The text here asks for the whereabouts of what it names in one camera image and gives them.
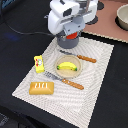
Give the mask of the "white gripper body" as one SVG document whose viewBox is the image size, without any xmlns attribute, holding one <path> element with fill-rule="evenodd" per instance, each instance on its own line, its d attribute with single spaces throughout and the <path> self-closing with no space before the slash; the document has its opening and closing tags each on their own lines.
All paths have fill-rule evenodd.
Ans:
<svg viewBox="0 0 128 128">
<path fill-rule="evenodd" d="M 48 15 L 48 29 L 53 35 L 68 36 L 85 27 L 90 0 L 52 0 Z"/>
</svg>

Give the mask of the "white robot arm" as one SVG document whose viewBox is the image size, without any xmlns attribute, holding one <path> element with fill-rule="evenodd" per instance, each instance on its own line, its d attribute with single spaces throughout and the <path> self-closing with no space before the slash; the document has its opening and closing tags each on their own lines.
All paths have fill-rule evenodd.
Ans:
<svg viewBox="0 0 128 128">
<path fill-rule="evenodd" d="M 52 0 L 48 29 L 53 35 L 68 36 L 82 31 L 95 18 L 98 0 Z"/>
</svg>

